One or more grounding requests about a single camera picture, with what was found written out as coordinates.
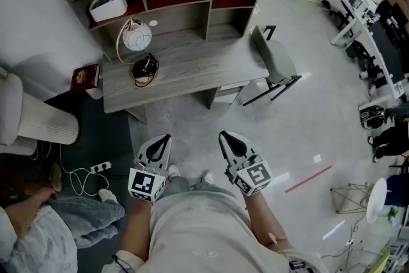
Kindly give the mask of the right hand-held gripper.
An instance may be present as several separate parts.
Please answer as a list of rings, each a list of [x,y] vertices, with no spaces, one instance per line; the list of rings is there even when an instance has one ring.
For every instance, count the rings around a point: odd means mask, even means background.
[[[272,182],[272,173],[267,161],[254,150],[249,139],[231,131],[219,134],[219,145],[224,159],[228,162],[225,175],[246,196],[252,196],[265,189]],[[238,164],[237,158],[248,158]]]

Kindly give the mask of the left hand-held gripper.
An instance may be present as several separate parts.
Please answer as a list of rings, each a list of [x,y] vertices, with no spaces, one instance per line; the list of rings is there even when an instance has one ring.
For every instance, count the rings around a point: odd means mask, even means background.
[[[143,143],[128,176],[128,192],[133,198],[154,204],[166,189],[172,137],[163,134]]]

